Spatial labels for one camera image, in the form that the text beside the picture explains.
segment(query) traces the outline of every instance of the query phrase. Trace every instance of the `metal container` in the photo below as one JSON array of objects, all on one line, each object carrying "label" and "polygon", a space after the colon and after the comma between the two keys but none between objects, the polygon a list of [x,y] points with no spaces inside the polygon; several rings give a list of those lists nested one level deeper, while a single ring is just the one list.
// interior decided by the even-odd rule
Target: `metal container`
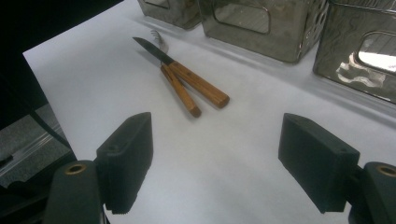
[{"label": "metal container", "polygon": [[138,0],[143,14],[183,29],[191,29],[201,21],[196,0]]},{"label": "metal container", "polygon": [[396,104],[396,1],[331,0],[314,72]]},{"label": "metal container", "polygon": [[199,0],[207,36],[287,63],[318,41],[326,0]]}]

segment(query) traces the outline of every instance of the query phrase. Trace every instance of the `wooden handle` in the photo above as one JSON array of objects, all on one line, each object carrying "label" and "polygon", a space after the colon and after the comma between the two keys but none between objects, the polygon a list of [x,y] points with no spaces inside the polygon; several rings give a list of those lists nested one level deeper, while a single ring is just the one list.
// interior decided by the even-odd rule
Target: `wooden handle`
[{"label": "wooden handle", "polygon": [[218,108],[223,108],[230,101],[230,97],[227,94],[212,86],[212,84],[193,73],[181,63],[174,61],[168,64],[168,66],[176,73],[176,75],[198,90],[198,92]]},{"label": "wooden handle", "polygon": [[169,83],[171,83],[174,88],[178,98],[180,98],[183,105],[186,106],[187,110],[195,117],[198,118],[201,116],[201,110],[192,100],[190,95],[187,93],[186,89],[184,89],[183,84],[178,80],[172,70],[166,65],[163,64],[161,66],[161,71],[163,75],[168,79]]}]

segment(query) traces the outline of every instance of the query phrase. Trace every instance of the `knife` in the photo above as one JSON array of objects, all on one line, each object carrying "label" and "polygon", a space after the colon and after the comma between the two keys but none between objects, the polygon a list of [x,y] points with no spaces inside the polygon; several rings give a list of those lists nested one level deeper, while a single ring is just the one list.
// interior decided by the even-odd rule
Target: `knife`
[{"label": "knife", "polygon": [[173,60],[167,54],[158,49],[155,45],[151,44],[147,40],[139,37],[134,37],[134,40],[139,43],[144,49],[146,49],[149,53],[154,55],[161,62],[166,64],[170,70],[172,70],[178,77],[186,81],[189,85],[195,88],[198,92],[200,92],[206,99],[208,99],[212,104],[217,106],[218,108],[223,108],[230,101],[230,97],[199,77],[195,73],[193,73],[190,69]]}]

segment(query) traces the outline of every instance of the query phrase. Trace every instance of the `table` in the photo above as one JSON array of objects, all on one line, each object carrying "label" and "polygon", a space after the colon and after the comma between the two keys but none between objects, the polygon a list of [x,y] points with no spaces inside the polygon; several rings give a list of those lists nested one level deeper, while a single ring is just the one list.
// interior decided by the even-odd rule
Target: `table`
[{"label": "table", "polygon": [[[132,36],[160,32],[169,55],[231,97],[203,114],[184,109],[159,61]],[[137,1],[108,11],[24,52],[80,160],[132,115],[152,115],[154,158],[131,211],[111,223],[347,223],[322,215],[277,159],[284,113],[312,119],[368,161],[395,164],[396,107],[317,77],[316,46],[284,64],[145,17]]]}]

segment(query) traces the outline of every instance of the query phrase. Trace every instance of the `brass screw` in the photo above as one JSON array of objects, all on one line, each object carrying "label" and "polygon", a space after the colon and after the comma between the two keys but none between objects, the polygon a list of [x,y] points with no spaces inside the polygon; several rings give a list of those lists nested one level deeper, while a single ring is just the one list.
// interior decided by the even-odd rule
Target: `brass screw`
[{"label": "brass screw", "polygon": [[69,166],[64,173],[67,175],[77,175],[87,169],[87,166],[84,164],[73,164]]},{"label": "brass screw", "polygon": [[379,165],[376,167],[376,170],[383,174],[383,175],[388,175],[391,177],[396,177],[396,169],[386,166],[386,165]]}]

